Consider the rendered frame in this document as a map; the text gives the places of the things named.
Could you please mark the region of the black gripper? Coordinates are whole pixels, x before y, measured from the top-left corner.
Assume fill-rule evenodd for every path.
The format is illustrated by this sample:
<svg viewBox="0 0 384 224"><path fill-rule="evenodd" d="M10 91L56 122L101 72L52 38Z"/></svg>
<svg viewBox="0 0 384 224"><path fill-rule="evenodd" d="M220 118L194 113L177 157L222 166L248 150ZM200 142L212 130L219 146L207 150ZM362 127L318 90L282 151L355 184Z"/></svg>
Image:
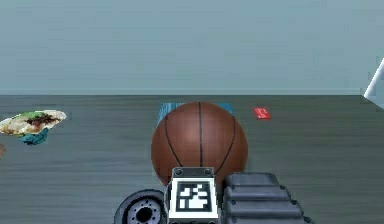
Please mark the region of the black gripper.
<svg viewBox="0 0 384 224"><path fill-rule="evenodd" d="M166 224L164 193L144 189L130 194L116 209L113 224Z"/></svg>

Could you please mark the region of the brown basketball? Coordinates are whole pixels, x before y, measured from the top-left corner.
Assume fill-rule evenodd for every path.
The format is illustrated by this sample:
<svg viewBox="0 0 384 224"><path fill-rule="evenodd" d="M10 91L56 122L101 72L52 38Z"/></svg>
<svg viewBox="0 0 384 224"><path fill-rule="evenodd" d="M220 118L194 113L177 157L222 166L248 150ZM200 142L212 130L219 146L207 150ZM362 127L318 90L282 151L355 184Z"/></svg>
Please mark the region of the brown basketball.
<svg viewBox="0 0 384 224"><path fill-rule="evenodd" d="M248 142L238 119L224 105L182 103L164 114L151 140L151 161L163 184L176 167L212 167L215 181L242 172L248 160Z"/></svg>

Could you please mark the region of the blue flat book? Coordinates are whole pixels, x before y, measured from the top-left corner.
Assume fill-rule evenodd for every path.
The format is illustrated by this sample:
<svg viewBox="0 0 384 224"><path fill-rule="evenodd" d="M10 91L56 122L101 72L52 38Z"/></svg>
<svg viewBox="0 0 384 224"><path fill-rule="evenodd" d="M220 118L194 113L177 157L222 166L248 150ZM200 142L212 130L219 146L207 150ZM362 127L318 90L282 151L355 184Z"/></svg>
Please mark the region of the blue flat book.
<svg viewBox="0 0 384 224"><path fill-rule="evenodd" d="M157 118L157 125L160 124L160 122L173 110L178 108L179 106L183 105L183 102L165 102L160 105L158 118ZM216 102L216 105L221 107L222 109L229 112L231 115L235 115L233 111L233 107L230 103L225 102Z"/></svg>

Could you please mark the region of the teal crumpled cloth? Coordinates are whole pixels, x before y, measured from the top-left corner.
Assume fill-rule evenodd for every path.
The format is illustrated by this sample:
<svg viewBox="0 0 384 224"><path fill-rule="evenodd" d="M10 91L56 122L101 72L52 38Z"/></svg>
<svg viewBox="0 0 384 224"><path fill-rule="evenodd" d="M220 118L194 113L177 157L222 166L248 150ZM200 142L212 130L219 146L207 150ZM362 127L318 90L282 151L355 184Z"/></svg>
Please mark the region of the teal crumpled cloth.
<svg viewBox="0 0 384 224"><path fill-rule="evenodd" d="M43 129L38 134L25 134L19 140L27 145L38 145L44 142L48 137L48 129Z"/></svg>

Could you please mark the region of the pale food plate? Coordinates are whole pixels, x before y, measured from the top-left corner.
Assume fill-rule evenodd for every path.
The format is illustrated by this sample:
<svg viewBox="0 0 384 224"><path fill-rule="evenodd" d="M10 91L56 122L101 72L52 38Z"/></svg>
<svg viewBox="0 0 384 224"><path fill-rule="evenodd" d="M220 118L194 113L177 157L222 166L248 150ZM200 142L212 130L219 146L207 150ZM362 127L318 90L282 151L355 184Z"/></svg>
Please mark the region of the pale food plate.
<svg viewBox="0 0 384 224"><path fill-rule="evenodd" d="M43 129L52 129L66 118L66 113L58 110L23 112L0 121L0 133L7 135L39 134Z"/></svg>

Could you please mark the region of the red flat card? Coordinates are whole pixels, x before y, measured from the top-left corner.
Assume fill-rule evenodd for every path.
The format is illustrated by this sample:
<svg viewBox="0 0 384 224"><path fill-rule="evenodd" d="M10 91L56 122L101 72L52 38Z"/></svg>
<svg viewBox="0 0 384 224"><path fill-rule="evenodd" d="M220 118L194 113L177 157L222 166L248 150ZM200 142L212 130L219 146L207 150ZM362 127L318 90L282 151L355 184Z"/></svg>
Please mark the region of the red flat card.
<svg viewBox="0 0 384 224"><path fill-rule="evenodd" d="M271 118L271 116L270 116L270 114L266 108L255 107L254 113L258 119L270 119Z"/></svg>

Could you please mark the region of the white window frame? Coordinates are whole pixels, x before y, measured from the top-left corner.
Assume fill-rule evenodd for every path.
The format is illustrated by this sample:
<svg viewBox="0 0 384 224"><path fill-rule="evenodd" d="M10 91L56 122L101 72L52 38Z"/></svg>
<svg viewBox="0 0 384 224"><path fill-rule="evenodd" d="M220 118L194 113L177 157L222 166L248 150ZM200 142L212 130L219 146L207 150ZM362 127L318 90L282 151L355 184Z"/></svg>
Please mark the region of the white window frame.
<svg viewBox="0 0 384 224"><path fill-rule="evenodd" d="M380 61L363 97L384 110L384 58Z"/></svg>

